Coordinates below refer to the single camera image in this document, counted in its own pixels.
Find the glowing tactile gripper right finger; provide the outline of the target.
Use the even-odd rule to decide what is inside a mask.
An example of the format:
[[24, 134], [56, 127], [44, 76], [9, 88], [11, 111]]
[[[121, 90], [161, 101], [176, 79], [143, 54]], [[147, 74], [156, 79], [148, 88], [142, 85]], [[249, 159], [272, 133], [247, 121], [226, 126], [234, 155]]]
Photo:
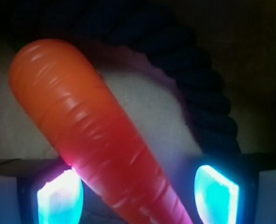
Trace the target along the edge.
[[276, 153], [186, 157], [175, 188], [195, 224], [276, 224]]

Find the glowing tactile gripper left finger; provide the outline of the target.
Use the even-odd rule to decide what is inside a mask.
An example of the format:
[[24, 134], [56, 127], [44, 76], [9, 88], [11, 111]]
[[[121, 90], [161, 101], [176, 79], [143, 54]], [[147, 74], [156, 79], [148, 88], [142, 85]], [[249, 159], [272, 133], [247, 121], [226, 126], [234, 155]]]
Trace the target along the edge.
[[78, 224], [81, 178], [61, 159], [0, 159], [0, 224]]

